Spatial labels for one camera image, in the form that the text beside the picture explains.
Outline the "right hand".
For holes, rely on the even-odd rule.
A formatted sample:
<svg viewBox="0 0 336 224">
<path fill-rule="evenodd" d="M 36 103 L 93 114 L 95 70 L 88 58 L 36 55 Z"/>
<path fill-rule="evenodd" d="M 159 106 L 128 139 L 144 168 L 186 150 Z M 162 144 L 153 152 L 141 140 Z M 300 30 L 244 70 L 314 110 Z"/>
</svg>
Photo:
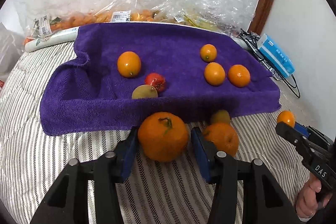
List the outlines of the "right hand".
<svg viewBox="0 0 336 224">
<path fill-rule="evenodd" d="M 310 173 L 309 180 L 300 190 L 295 202 L 295 211 L 303 222 L 310 220 L 317 211 L 324 208 L 333 196 L 328 193 L 322 201 L 317 202 L 316 194 L 321 191 L 321 182 L 314 174 Z"/>
</svg>

